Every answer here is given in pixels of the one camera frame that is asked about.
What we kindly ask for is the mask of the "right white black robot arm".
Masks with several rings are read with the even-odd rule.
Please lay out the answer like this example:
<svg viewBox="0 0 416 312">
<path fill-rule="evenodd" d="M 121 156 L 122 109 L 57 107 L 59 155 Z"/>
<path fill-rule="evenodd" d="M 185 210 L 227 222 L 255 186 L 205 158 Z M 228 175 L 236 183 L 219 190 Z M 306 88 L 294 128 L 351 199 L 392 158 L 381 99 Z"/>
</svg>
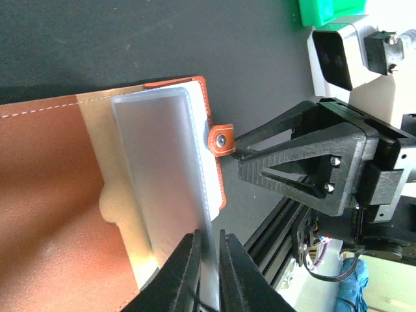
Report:
<svg viewBox="0 0 416 312">
<path fill-rule="evenodd" d="M 415 137 L 335 98 L 237 137 L 239 178 L 306 208 L 317 233 L 415 264 Z"/>
</svg>

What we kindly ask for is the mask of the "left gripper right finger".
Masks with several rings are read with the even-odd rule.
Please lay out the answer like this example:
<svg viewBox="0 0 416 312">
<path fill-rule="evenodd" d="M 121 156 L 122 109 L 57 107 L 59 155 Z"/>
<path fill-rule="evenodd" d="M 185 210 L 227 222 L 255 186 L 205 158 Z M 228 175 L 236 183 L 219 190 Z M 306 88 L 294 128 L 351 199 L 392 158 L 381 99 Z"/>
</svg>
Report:
<svg viewBox="0 0 416 312">
<path fill-rule="evenodd" d="M 221 311 L 294 311 L 272 288 L 232 233 L 220 231 Z"/>
</svg>

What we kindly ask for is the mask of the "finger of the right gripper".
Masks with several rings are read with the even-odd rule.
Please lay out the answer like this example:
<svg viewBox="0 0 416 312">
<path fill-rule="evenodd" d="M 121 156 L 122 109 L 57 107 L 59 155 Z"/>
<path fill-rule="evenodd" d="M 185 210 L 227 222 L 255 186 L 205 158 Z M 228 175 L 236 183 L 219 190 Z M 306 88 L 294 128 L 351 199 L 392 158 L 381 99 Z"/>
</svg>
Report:
<svg viewBox="0 0 416 312">
<path fill-rule="evenodd" d="M 271 121 L 238 136 L 235 139 L 234 156 L 266 156 L 273 153 L 289 156 L 321 156 L 325 154 L 324 142 L 318 139 L 318 115 L 320 106 L 303 101 L 275 117 Z M 297 137 L 256 151 L 252 146 L 287 130 L 295 130 Z"/>
<path fill-rule="evenodd" d="M 341 216 L 376 147 L 374 128 L 342 122 L 242 158 L 239 178 L 325 215 Z"/>
</svg>

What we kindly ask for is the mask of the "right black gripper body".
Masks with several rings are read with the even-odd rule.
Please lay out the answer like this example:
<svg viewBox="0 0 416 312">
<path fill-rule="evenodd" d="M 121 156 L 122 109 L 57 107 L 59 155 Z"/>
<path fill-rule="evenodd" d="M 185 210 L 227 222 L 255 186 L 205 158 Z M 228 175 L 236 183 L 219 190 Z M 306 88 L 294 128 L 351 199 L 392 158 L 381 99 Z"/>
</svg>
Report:
<svg viewBox="0 0 416 312">
<path fill-rule="evenodd" d="M 415 180 L 415 136 L 362 110 L 351 110 L 356 131 L 354 197 L 366 210 L 366 223 L 387 223 L 396 213 L 405 184 Z"/>
</svg>

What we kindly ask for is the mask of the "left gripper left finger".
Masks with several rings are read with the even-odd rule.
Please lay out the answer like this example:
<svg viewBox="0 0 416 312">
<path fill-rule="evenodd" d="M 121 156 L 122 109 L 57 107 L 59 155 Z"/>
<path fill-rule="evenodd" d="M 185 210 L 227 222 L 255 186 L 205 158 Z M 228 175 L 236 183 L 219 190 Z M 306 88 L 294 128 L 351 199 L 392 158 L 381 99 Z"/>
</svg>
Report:
<svg viewBox="0 0 416 312">
<path fill-rule="evenodd" d="M 186 234 L 159 273 L 124 311 L 192 311 L 200 280 L 202 234 Z"/>
</svg>

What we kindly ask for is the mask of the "brown leather card holder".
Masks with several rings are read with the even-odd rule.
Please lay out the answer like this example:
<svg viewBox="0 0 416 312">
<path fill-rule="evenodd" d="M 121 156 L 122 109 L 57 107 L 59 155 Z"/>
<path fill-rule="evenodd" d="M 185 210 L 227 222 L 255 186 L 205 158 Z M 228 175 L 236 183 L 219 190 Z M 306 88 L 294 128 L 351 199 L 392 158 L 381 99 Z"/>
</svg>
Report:
<svg viewBox="0 0 416 312">
<path fill-rule="evenodd" d="M 220 130 L 201 76 L 2 105 L 1 310 L 121 311 L 196 230 L 218 309 Z"/>
</svg>

